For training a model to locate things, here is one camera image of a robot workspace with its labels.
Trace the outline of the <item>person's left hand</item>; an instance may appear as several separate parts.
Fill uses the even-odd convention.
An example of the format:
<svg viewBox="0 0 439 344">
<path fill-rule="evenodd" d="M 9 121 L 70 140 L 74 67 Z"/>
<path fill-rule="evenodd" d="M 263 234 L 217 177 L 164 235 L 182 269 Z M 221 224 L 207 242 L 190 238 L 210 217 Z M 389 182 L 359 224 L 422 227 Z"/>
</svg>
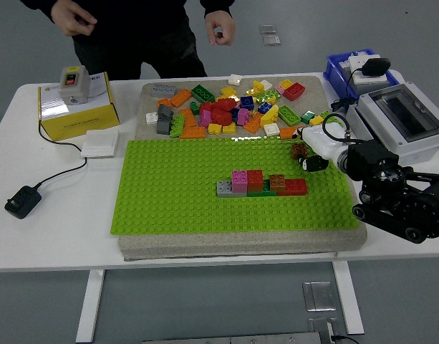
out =
<svg viewBox="0 0 439 344">
<path fill-rule="evenodd" d="M 236 36 L 236 23 L 226 11 L 213 11 L 205 15 L 205 27 L 211 46 L 231 46 Z"/>
</svg>

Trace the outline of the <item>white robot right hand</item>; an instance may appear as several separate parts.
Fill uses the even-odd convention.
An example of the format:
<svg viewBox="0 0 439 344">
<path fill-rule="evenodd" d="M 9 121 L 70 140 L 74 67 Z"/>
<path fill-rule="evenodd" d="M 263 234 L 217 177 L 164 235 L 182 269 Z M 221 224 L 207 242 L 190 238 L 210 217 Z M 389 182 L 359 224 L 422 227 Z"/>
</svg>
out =
<svg viewBox="0 0 439 344">
<path fill-rule="evenodd" d="M 300 127 L 294 132 L 293 138 L 300 136 L 305 145 L 314 152 L 314 156 L 308 158 L 299 156 L 297 159 L 302 168 L 308 172 L 322 171 L 327 168 L 329 161 L 332 161 L 341 172 L 346 173 L 348 146 L 328 136 L 330 134 L 334 138 L 343 139 L 345 129 L 336 122 L 327 123 L 325 129 L 327 133 L 324 132 L 322 125 L 314 125 Z"/>
</svg>

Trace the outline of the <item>person's right hand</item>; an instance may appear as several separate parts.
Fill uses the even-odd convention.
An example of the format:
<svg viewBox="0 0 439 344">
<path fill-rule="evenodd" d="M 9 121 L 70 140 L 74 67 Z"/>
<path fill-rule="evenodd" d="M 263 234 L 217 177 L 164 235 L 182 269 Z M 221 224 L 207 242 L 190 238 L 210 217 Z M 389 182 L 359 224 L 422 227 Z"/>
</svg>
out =
<svg viewBox="0 0 439 344">
<path fill-rule="evenodd" d="M 51 9 L 51 17 L 54 24 L 68 37 L 83 34 L 91 35 L 96 18 L 79 4 L 70 0 L 58 0 Z"/>
</svg>

